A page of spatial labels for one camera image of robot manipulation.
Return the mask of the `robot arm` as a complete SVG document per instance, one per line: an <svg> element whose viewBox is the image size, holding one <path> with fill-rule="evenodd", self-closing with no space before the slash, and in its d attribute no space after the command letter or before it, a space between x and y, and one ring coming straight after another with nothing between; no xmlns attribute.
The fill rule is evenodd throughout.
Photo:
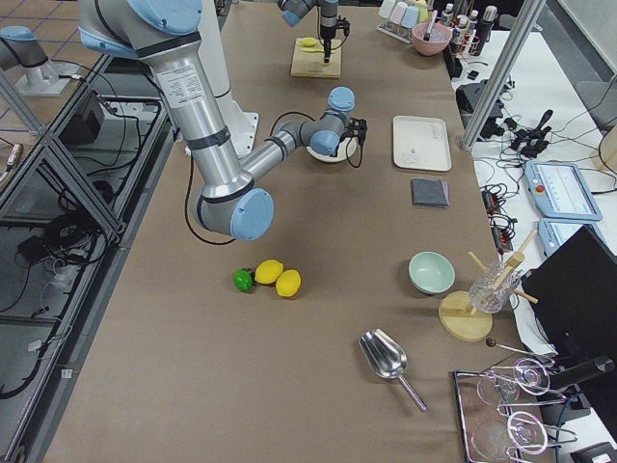
<svg viewBox="0 0 617 463"><path fill-rule="evenodd" d="M333 54L333 40L341 31L344 41L349 37L351 23L338 13L337 0L279 0L282 18L290 27L295 27L312 10L317 10L317 32L324 50L324 63L328 64Z"/></svg>
<svg viewBox="0 0 617 463"><path fill-rule="evenodd" d="M207 230L254 240L269 229L275 212L271 195L255 182L299 147L334 156L346 138L361 138L366 122L353 117L355 95L336 87L316 121L282 123L278 131L244 157L211 89L211 71L199 57L200 1L81 1L81 42L103 54L138 60L150 68L169 112L200 170L204 185L194 216Z"/></svg>

